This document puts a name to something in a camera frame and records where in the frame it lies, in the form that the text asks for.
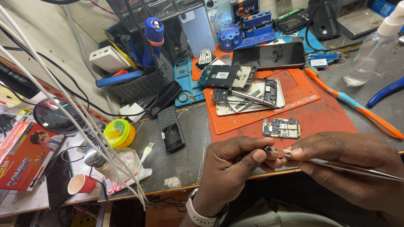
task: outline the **wrist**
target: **wrist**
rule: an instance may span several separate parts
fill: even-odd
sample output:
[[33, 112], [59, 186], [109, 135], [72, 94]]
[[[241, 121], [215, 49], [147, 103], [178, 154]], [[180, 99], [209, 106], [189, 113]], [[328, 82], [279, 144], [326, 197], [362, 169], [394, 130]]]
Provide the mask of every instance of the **wrist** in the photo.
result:
[[209, 198], [205, 191], [199, 189], [194, 198], [192, 199], [192, 205], [195, 211], [204, 217], [215, 217], [225, 207], [227, 203]]

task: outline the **white watch strap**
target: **white watch strap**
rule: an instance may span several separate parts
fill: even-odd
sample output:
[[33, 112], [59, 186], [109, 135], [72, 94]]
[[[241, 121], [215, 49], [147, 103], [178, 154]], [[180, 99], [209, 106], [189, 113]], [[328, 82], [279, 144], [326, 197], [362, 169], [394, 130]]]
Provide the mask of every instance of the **white watch strap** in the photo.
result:
[[[192, 199], [191, 198], [188, 199], [186, 207], [187, 207], [189, 217], [198, 226], [201, 226], [201, 227], [213, 227], [215, 225], [217, 217], [208, 218], [208, 217], [204, 217], [202, 215], [199, 215], [195, 211], [194, 206], [192, 205]], [[222, 218], [220, 219], [219, 224], [221, 224], [225, 220], [226, 214], [227, 214], [227, 212], [222, 216]]]

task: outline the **yellow plastic container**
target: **yellow plastic container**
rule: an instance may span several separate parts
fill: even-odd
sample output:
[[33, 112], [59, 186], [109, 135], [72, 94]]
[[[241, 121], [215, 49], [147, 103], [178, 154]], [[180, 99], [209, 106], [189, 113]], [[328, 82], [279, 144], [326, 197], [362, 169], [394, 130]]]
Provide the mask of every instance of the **yellow plastic container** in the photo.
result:
[[103, 134], [111, 147], [127, 147], [135, 139], [136, 130], [127, 120], [116, 119], [107, 125]]

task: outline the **qr code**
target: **qr code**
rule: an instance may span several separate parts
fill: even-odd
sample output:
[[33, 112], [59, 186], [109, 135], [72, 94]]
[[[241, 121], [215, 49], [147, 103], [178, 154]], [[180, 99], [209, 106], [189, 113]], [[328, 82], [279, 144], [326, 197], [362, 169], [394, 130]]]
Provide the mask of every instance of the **qr code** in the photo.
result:
[[383, 8], [381, 8], [380, 13], [387, 16], [387, 14], [389, 13], [391, 9], [391, 6], [384, 4]]

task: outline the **blue pliers handle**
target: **blue pliers handle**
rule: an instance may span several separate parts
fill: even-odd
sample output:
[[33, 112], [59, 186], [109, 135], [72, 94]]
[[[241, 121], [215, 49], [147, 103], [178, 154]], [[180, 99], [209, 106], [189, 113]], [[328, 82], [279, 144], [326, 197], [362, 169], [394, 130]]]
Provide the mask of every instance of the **blue pliers handle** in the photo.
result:
[[373, 107], [382, 100], [384, 97], [388, 96], [389, 94], [404, 88], [404, 77], [397, 80], [396, 82], [391, 83], [387, 87], [381, 89], [378, 93], [376, 93], [368, 102], [368, 107]]

